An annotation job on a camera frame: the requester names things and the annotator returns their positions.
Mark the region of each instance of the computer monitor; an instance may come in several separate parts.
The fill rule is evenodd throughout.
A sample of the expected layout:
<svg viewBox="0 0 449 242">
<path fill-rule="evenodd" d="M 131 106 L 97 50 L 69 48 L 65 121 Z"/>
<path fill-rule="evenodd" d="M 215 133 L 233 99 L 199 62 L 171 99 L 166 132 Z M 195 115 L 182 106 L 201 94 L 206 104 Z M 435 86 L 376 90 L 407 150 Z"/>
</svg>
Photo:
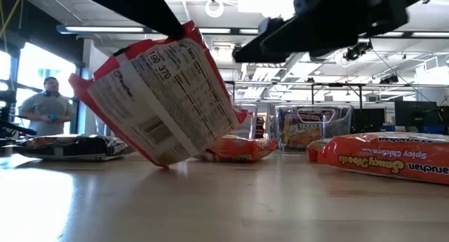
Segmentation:
<svg viewBox="0 0 449 242">
<path fill-rule="evenodd" d="M 378 132 L 380 126 L 385 123 L 385 109 L 355 109 L 353 116 L 353 128 L 355 133 L 367 130 Z"/>
<path fill-rule="evenodd" d="M 395 101 L 394 113 L 397 126 L 439 126 L 436 102 Z"/>
</svg>

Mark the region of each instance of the man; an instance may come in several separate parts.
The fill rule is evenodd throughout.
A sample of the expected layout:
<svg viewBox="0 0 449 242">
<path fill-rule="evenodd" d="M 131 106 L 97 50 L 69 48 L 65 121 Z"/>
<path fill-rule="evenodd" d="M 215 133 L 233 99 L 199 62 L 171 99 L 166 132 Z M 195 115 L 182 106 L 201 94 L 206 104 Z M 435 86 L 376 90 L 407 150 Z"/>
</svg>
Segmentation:
<svg viewBox="0 0 449 242">
<path fill-rule="evenodd" d="M 64 133 L 64 123 L 73 120 L 75 111 L 67 98 L 59 94 L 55 77 L 43 81 L 45 91 L 26 99 L 19 107 L 19 115 L 31 121 L 29 127 L 37 136 Z"/>
</svg>

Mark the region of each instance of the wooden table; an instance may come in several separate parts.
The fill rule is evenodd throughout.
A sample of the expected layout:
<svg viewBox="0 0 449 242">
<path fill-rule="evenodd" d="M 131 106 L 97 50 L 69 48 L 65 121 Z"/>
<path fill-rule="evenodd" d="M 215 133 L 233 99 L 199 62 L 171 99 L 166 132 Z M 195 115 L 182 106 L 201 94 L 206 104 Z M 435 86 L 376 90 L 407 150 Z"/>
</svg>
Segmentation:
<svg viewBox="0 0 449 242">
<path fill-rule="evenodd" d="M 449 187 L 274 154 L 255 164 L 140 156 L 0 159 L 0 241 L 447 241 Z"/>
</svg>

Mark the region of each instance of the gray shirt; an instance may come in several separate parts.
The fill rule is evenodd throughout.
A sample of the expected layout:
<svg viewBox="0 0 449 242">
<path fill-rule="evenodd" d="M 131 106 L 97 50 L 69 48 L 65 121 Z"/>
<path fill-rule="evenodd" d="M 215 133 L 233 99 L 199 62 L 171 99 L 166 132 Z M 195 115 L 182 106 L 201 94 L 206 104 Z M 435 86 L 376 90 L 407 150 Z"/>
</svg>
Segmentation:
<svg viewBox="0 0 449 242">
<path fill-rule="evenodd" d="M 26 99 L 22 105 L 19 106 L 20 112 L 33 113 L 37 115 L 51 115 L 67 116 L 75 114 L 73 106 L 69 103 L 67 98 L 63 96 L 45 96 L 39 93 Z M 44 122 L 31 121 L 29 127 L 37 132 L 37 136 L 49 136 L 64 133 L 63 122 Z"/>
</svg>

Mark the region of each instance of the ceiling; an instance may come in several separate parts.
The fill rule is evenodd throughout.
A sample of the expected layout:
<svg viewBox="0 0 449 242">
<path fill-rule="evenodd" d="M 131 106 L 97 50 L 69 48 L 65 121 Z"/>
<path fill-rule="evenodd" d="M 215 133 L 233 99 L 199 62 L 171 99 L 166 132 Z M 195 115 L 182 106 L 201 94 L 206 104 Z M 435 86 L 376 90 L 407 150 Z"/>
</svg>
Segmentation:
<svg viewBox="0 0 449 242">
<path fill-rule="evenodd" d="M 89 0 L 28 0 L 65 25 L 102 25 L 102 26 L 137 26 L 117 13 Z M 264 15 L 285 6 L 291 6 L 292 0 L 217 0 L 223 3 L 223 14 L 218 18 L 210 17 L 205 10 L 208 0 L 166 0 L 180 22 L 193 20 L 199 27 L 237 27 L 257 28 Z M 408 9 L 410 22 L 400 28 L 420 31 L 449 31 L 449 0 L 431 1 L 429 4 L 416 3 Z M 84 38 L 92 39 L 101 51 L 110 55 L 120 48 L 143 39 L 160 39 L 158 34 L 89 34 Z M 253 81 L 304 81 L 314 77 L 316 82 L 349 81 L 354 83 L 378 83 L 380 78 L 391 72 L 391 68 L 407 81 L 414 81 L 415 67 L 423 60 L 435 55 L 449 54 L 449 40 L 445 39 L 373 39 L 375 52 L 369 52 L 356 62 L 342 59 L 343 51 L 334 52 L 324 60 L 325 64 L 311 62 L 308 55 L 293 55 L 289 62 L 279 66 L 240 65 L 232 61 L 231 53 L 235 44 L 245 44 L 253 35 L 205 35 L 204 39 L 212 51 L 223 79 Z M 266 89 L 241 87 L 240 98 L 262 95 Z"/>
</svg>

